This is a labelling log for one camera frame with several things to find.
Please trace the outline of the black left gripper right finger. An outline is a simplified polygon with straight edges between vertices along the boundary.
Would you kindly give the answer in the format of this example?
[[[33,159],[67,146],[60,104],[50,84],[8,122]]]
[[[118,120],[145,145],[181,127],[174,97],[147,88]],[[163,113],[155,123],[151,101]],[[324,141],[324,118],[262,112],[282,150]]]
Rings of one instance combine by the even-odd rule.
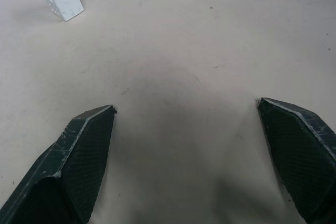
[[[260,98],[257,110],[281,182],[306,223],[335,223],[335,132],[314,112]]]

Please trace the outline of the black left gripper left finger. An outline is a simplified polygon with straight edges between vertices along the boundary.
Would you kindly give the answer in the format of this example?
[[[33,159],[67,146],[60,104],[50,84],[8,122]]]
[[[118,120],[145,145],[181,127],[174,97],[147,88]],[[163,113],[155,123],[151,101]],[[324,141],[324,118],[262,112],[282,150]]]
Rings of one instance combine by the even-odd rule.
[[[1,223],[88,223],[106,170],[116,110],[74,117],[1,208]]]

